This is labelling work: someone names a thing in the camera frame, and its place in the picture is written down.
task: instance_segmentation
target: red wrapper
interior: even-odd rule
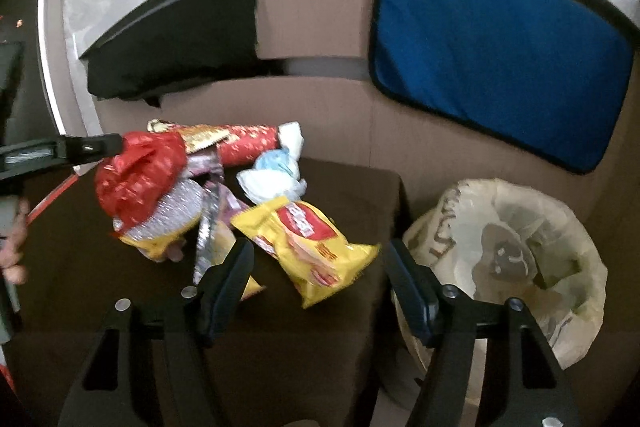
[[[222,125],[230,135],[218,143],[223,167],[249,165],[265,151],[277,149],[278,128],[265,125]]]

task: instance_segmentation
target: gold wrapper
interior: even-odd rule
[[[179,133],[184,140],[187,154],[193,154],[194,152],[211,147],[213,144],[218,143],[230,135],[228,130],[213,125],[200,124],[185,126],[163,120],[151,120],[146,125],[146,130],[149,132],[174,131]]]

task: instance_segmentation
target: silver bolt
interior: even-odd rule
[[[512,297],[511,299],[509,299],[509,308],[516,312],[521,312],[524,309],[524,302],[522,302],[520,299]]]
[[[450,299],[455,299],[459,293],[460,290],[458,290],[458,287],[452,284],[446,284],[442,287],[442,294]]]
[[[553,416],[549,416],[542,420],[542,427],[562,427],[563,423]]]
[[[118,302],[116,302],[116,309],[119,312],[128,310],[129,306],[131,306],[131,301],[129,299],[120,299]]]
[[[180,295],[182,295],[182,297],[185,299],[192,299],[197,295],[197,293],[198,289],[196,288],[196,286],[185,286],[184,288],[182,288]]]

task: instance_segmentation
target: red cylindrical package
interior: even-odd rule
[[[261,153],[277,149],[278,128],[265,125],[222,125],[230,135],[218,143],[220,163],[235,167],[253,163]]]
[[[123,138],[123,152],[103,160],[95,174],[100,206],[123,222],[119,233],[146,221],[187,165],[184,141],[176,132],[133,131]]]

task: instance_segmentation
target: red logo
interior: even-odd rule
[[[304,203],[287,203],[276,214],[285,227],[305,239],[322,241],[337,237],[335,230]]]

